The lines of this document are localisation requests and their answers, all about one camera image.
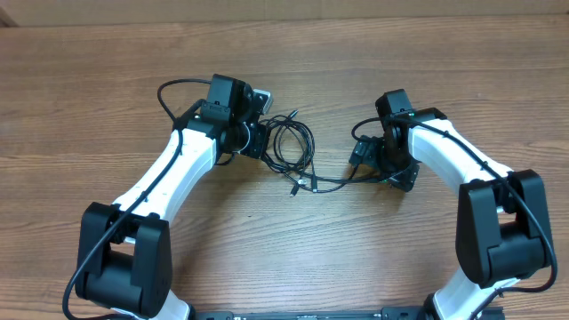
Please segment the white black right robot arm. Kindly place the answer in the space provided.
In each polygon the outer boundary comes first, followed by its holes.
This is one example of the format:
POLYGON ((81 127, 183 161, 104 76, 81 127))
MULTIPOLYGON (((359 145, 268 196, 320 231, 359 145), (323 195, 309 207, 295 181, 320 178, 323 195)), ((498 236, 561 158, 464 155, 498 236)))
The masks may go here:
POLYGON ((496 319, 488 306, 505 293, 538 293, 557 280, 558 264, 543 181, 493 161, 435 108, 379 113, 383 135, 356 135, 350 161, 368 164, 391 186, 409 191, 420 164, 458 197, 455 251, 459 267, 416 319, 496 319))

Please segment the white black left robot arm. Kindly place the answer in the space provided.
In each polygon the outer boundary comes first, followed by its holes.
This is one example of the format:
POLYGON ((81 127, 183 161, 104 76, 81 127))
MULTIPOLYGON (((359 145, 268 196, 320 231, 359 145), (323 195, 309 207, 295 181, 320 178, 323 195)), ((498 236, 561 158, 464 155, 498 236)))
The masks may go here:
POLYGON ((192 319, 172 291, 170 224, 196 183, 219 160, 219 141, 172 133, 145 175, 113 204, 84 211, 77 269, 67 293, 111 309, 111 319, 192 319))

